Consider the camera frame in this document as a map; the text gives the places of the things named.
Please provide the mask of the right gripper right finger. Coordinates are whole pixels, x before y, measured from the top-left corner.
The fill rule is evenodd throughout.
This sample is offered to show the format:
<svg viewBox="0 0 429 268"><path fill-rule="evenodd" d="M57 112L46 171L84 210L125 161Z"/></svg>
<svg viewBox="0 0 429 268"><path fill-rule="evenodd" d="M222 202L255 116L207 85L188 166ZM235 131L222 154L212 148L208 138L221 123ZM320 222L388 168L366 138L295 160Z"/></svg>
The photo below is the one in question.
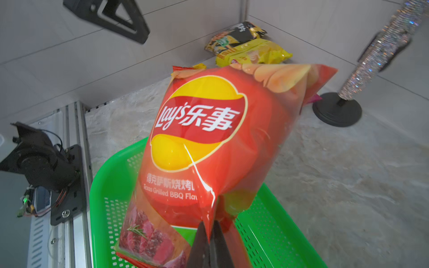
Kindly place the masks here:
<svg viewBox="0 0 429 268"><path fill-rule="evenodd" d="M214 222L210 237L210 268L234 268L219 221Z"/></svg>

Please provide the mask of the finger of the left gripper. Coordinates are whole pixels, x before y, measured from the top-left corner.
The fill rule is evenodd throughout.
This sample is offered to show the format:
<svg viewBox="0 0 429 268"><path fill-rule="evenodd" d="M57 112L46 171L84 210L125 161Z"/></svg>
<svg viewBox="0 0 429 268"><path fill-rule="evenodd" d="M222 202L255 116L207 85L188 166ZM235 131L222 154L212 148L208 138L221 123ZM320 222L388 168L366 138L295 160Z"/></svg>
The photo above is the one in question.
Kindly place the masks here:
<svg viewBox="0 0 429 268"><path fill-rule="evenodd" d="M136 1L64 0L63 6L80 19L140 44L150 29Z"/></svg>

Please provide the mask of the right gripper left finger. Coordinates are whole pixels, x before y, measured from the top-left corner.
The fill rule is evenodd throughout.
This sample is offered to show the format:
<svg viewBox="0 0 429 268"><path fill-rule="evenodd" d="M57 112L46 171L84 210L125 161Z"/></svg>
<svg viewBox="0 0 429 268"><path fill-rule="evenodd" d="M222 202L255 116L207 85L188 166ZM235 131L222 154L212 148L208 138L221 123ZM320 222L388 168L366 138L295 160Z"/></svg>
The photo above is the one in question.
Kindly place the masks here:
<svg viewBox="0 0 429 268"><path fill-rule="evenodd" d="M210 244L203 222L200 222L186 268L210 268Z"/></svg>

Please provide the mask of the green plastic basket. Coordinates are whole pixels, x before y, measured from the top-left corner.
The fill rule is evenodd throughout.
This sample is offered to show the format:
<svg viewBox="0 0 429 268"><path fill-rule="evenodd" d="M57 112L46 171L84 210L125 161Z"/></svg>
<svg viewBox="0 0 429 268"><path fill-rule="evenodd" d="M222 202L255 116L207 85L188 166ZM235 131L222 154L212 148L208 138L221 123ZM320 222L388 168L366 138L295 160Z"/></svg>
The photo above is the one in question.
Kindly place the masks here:
<svg viewBox="0 0 429 268"><path fill-rule="evenodd" d="M89 193L93 265L130 268L114 246L134 190L147 139L119 151L95 175ZM235 221L255 268L324 268L326 264L266 185Z"/></svg>

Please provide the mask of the small red chips bag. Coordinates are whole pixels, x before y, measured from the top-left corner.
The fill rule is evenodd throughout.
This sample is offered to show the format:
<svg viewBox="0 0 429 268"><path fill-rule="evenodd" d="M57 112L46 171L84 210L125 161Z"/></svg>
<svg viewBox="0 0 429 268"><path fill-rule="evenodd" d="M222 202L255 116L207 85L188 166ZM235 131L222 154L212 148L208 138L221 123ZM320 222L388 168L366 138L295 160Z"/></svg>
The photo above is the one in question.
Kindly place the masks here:
<svg viewBox="0 0 429 268"><path fill-rule="evenodd" d="M172 75L146 143L115 250L138 268L186 268L198 225L219 221L235 268L251 262L235 226L307 100L337 70L231 64Z"/></svg>

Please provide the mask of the magenta tomato chips bag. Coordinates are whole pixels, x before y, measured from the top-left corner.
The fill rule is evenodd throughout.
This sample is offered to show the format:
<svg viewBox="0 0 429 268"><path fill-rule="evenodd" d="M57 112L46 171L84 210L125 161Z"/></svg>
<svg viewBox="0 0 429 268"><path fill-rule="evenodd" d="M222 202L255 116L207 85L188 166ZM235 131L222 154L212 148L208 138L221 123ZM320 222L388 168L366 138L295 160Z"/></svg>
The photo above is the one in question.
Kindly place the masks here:
<svg viewBox="0 0 429 268"><path fill-rule="evenodd" d="M315 102L320 101L320 100L322 100L321 96L318 94L315 94L311 98L309 98L306 103L307 104L315 103Z"/></svg>

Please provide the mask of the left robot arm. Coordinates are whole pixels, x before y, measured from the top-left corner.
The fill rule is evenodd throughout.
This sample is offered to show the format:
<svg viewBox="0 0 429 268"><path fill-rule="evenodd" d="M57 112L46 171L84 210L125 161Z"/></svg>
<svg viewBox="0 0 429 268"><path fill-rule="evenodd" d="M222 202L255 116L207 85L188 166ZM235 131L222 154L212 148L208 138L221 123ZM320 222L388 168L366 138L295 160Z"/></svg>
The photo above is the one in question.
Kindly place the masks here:
<svg viewBox="0 0 429 268"><path fill-rule="evenodd" d="M150 29L135 1L63 1L82 20L144 44ZM13 124L17 146L1 161L3 172L22 174L30 185L61 191L80 180L81 163L63 145L53 145L47 131L21 122Z"/></svg>

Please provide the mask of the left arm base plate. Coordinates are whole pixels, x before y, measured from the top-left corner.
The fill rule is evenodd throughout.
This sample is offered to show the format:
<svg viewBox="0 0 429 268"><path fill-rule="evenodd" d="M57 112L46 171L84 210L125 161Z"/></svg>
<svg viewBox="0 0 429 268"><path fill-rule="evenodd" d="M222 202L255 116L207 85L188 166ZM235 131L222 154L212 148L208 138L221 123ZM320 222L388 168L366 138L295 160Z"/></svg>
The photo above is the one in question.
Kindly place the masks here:
<svg viewBox="0 0 429 268"><path fill-rule="evenodd" d="M69 147L65 155L70 165L75 169L74 181L66 187L58 204L55 202L60 192L52 192L51 200L54 206L50 211L51 226L57 226L71 220L86 208L82 148L79 145Z"/></svg>

